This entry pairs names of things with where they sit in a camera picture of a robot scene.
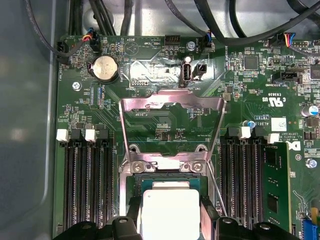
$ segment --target sticker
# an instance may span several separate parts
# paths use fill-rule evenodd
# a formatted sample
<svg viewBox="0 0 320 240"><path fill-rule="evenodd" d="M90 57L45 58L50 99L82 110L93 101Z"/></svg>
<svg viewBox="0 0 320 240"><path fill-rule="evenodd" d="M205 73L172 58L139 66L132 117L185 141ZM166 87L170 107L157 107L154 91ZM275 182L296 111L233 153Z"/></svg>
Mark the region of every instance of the sticker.
<svg viewBox="0 0 320 240"><path fill-rule="evenodd" d="M305 148L304 149L305 158L320 158L320 148Z"/></svg>
<svg viewBox="0 0 320 240"><path fill-rule="evenodd" d="M271 118L271 131L272 132L286 132L287 119L285 117L272 117Z"/></svg>
<svg viewBox="0 0 320 240"><path fill-rule="evenodd" d="M300 161L302 159L300 154L295 155L295 160Z"/></svg>

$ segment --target capacitor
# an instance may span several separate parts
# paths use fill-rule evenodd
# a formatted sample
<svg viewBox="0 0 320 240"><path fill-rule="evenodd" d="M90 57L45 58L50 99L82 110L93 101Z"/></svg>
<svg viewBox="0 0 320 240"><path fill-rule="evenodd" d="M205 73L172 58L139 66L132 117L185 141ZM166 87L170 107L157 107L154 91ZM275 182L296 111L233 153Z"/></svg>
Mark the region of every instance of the capacitor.
<svg viewBox="0 0 320 240"><path fill-rule="evenodd" d="M243 121L242 126L249 127L250 129L254 129L256 127L256 123L254 121L245 120Z"/></svg>
<svg viewBox="0 0 320 240"><path fill-rule="evenodd" d="M99 56L87 65L88 73L103 84L109 84L119 77L119 65L111 56Z"/></svg>
<svg viewBox="0 0 320 240"><path fill-rule="evenodd" d="M315 116L317 115L319 112L319 109L318 107L312 105L312 106L304 106L302 109L301 109L301 114L302 116L304 117L311 117L311 116Z"/></svg>

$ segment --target white plastic tab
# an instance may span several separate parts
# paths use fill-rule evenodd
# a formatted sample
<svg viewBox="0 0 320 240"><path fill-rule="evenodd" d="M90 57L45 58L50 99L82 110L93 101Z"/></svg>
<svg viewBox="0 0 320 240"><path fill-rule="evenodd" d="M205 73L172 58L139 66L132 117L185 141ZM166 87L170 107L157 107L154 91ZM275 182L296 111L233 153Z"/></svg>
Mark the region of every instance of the white plastic tab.
<svg viewBox="0 0 320 240"><path fill-rule="evenodd" d="M251 130L249 126L242 126L238 133L239 139L249 139L251 137Z"/></svg>
<svg viewBox="0 0 320 240"><path fill-rule="evenodd" d="M87 142L95 143L97 140L96 130L94 129L86 129L85 130L85 140Z"/></svg>
<svg viewBox="0 0 320 240"><path fill-rule="evenodd" d="M56 139L59 142L69 142L70 136L69 136L69 131L68 129L58 129L56 131Z"/></svg>
<svg viewBox="0 0 320 240"><path fill-rule="evenodd" d="M267 137L268 144L274 144L275 142L279 142L279 133L269 133Z"/></svg>

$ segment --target wire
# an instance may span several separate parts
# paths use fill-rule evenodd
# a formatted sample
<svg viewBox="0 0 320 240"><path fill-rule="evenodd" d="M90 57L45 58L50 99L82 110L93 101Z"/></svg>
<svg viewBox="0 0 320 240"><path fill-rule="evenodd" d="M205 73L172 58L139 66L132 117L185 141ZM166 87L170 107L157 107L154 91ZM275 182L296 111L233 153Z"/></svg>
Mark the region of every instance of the wire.
<svg viewBox="0 0 320 240"><path fill-rule="evenodd" d="M70 0L68 35L75 34L75 3L76 0Z"/></svg>
<svg viewBox="0 0 320 240"><path fill-rule="evenodd" d="M164 0L168 8L171 10L171 12L185 25L187 25L189 28L191 28L196 33L200 34L201 36L204 36L207 34L206 31L202 31L200 28L193 25L188 19L185 18L185 16L182 15L182 13L178 10L176 5L172 2L172 0Z"/></svg>
<svg viewBox="0 0 320 240"><path fill-rule="evenodd" d="M295 35L296 35L295 33L291 34L290 41L289 41L290 46L292 45L292 41L293 41Z"/></svg>
<svg viewBox="0 0 320 240"><path fill-rule="evenodd" d="M69 52L64 53L64 52L60 52L57 49L55 49L53 46L50 45L50 43L48 43L45 36L42 34L42 32L37 24L34 12L32 10L30 0L24 0L24 3L25 3L25 9L28 14L29 21L32 24L32 28L33 28L34 32L38 35L41 43L47 49L49 49L51 52L53 52L55 55L63 57L63 58L68 58L68 57L72 56L73 54L75 54L83 46L84 42L79 41Z"/></svg>
<svg viewBox="0 0 320 240"><path fill-rule="evenodd" d="M76 35L82 35L82 0L75 0L74 31Z"/></svg>
<svg viewBox="0 0 320 240"><path fill-rule="evenodd" d="M236 12L236 0L229 0L229 17L231 25L239 38L246 38L247 35L244 33L237 18Z"/></svg>
<svg viewBox="0 0 320 240"><path fill-rule="evenodd" d="M302 54L304 56L307 56L307 57L318 57L320 58L320 53L314 53L314 52L307 52L307 51L303 51L295 46L290 46L289 49L291 49L292 51L298 53L298 54Z"/></svg>
<svg viewBox="0 0 320 240"><path fill-rule="evenodd" d="M297 13L302 14L309 8L304 5L300 0L286 0L289 6ZM313 21L318 28L320 28L320 15L316 12L307 17L309 20Z"/></svg>
<svg viewBox="0 0 320 240"><path fill-rule="evenodd" d="M116 36L117 35L116 31L115 31L114 26L111 22L109 12L106 9L104 2L102 0L96 0L96 4L97 4L97 7L98 7L103 19L104 19L105 27L107 28L109 35Z"/></svg>
<svg viewBox="0 0 320 240"><path fill-rule="evenodd" d="M101 13L99 12L96 0L89 0L89 3L91 5L93 14L94 14L95 19L96 19L96 21L98 23L98 26L100 28L101 33L103 35L105 35L105 36L108 35L107 28L105 26L105 23L104 23L104 20L103 20L103 18L101 16Z"/></svg>
<svg viewBox="0 0 320 240"><path fill-rule="evenodd" d="M285 40L285 45L286 45L286 47L287 47L287 48L290 47L290 45L289 45L288 33L284 33L283 36L284 36L284 40Z"/></svg>
<svg viewBox="0 0 320 240"><path fill-rule="evenodd" d="M131 15L132 15L132 0L124 0L124 17L121 25L120 35L127 36L129 33Z"/></svg>
<svg viewBox="0 0 320 240"><path fill-rule="evenodd" d="M212 15L212 12L210 10L207 0L194 0L194 3L198 8L198 11L201 14L203 20L205 21L205 23L207 24L211 32L214 34L215 38L220 43L227 46L241 46L241 45L252 44L257 41L270 38L278 33L283 33L286 30L300 23L302 20L304 20L305 18L313 14L318 9L320 9L320 1L318 1L316 4L314 4L312 7L307 9L305 12L303 12L299 16L292 18L290 21L274 29L271 29L269 31L266 31L264 33L261 33L255 36L249 36L249 37L243 37L243 38L226 38L220 31L219 26L214 16Z"/></svg>

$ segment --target ram slot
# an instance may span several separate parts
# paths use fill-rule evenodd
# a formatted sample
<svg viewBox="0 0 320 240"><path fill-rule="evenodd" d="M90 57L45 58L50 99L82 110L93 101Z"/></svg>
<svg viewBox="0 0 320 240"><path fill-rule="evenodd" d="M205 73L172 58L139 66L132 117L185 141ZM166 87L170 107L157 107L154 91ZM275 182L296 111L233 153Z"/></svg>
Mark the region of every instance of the ram slot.
<svg viewBox="0 0 320 240"><path fill-rule="evenodd" d="M265 157L262 154L263 144L260 141L257 141L254 145L254 160L255 160L255 172L256 172L256 215L257 215L257 222L263 221L263 207L262 207L262 179L263 179L263 171L262 165L265 161Z"/></svg>
<svg viewBox="0 0 320 240"><path fill-rule="evenodd" d="M64 148L64 186L63 186L63 231L66 231L69 225L69 219L71 218L70 209L70 169L71 169L72 149L69 147Z"/></svg>
<svg viewBox="0 0 320 240"><path fill-rule="evenodd" d="M239 145L234 144L231 146L232 147L232 159L231 159L231 164L232 164L232 208L233 208L233 218L238 218L239 217L239 163L241 161L241 158L239 158Z"/></svg>
<svg viewBox="0 0 320 240"><path fill-rule="evenodd" d="M251 186L251 163L249 145L243 143L242 158L244 162L244 205L245 205L245 221L243 225L250 228L251 225L251 203L252 203L252 186Z"/></svg>
<svg viewBox="0 0 320 240"><path fill-rule="evenodd" d="M108 147L101 148L103 156L103 225L113 216L114 198L114 165L113 151Z"/></svg>
<svg viewBox="0 0 320 240"><path fill-rule="evenodd" d="M244 161L243 161L243 149L241 145L238 146L238 162L237 162L237 185L238 185L238 196L236 198L236 201L238 202L239 210L238 210L238 216L240 223L242 224L245 221L245 207L244 207Z"/></svg>
<svg viewBox="0 0 320 240"><path fill-rule="evenodd" d="M230 153L227 144L220 145L220 191L222 200L226 209L227 214L230 214L230 205L229 205L229 185L228 185L228 161L229 161Z"/></svg>
<svg viewBox="0 0 320 240"><path fill-rule="evenodd" d="M101 199L101 159L100 148L90 147L90 220L100 226Z"/></svg>
<svg viewBox="0 0 320 240"><path fill-rule="evenodd" d="M78 164L78 222L87 220L88 207L88 163L87 148L82 147Z"/></svg>

